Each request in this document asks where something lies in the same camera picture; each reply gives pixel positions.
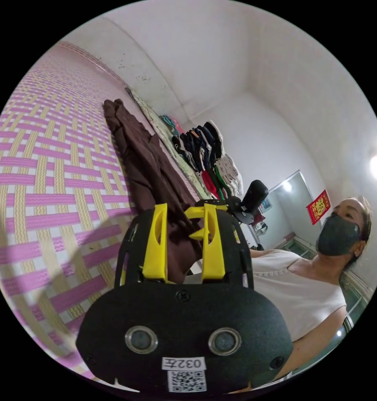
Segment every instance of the brown garment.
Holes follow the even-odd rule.
[[[202,258],[200,243],[188,237],[199,226],[184,214],[195,200],[161,149],[159,137],[151,135],[120,99],[105,100],[104,113],[120,150],[138,213],[167,203],[168,278],[180,284],[190,267]]]

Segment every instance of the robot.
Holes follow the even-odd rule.
[[[254,291],[240,224],[251,224],[268,190],[253,181],[243,201],[186,210],[204,227],[202,284],[167,280],[167,205],[139,214],[120,246],[114,288],[86,313],[77,349],[99,379],[150,399],[220,396],[274,379],[293,346],[276,306]]]

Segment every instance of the woman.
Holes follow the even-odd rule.
[[[370,232],[367,201],[350,198],[323,224],[313,260],[277,249],[250,251],[254,289],[278,307],[294,346],[275,380],[317,356],[342,326],[346,301],[340,277],[362,254]]]

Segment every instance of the face mask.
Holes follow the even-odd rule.
[[[344,220],[337,214],[326,219],[316,241],[316,250],[326,256],[341,256],[351,253],[359,241],[361,230],[357,223]]]

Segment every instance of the green garment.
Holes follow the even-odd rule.
[[[219,182],[218,178],[216,177],[215,173],[213,172],[213,170],[210,168],[209,170],[207,170],[213,185],[216,187],[216,192],[219,195],[220,200],[225,201],[225,197],[223,195],[222,189],[221,189],[221,183]]]
[[[223,178],[220,176],[218,167],[215,165],[215,166],[213,166],[213,169],[214,169],[214,171],[215,171],[216,177],[219,179],[220,183],[222,184],[223,189],[226,191],[227,197],[230,198],[230,197],[231,197],[230,188],[226,185],[225,181],[224,181]]]

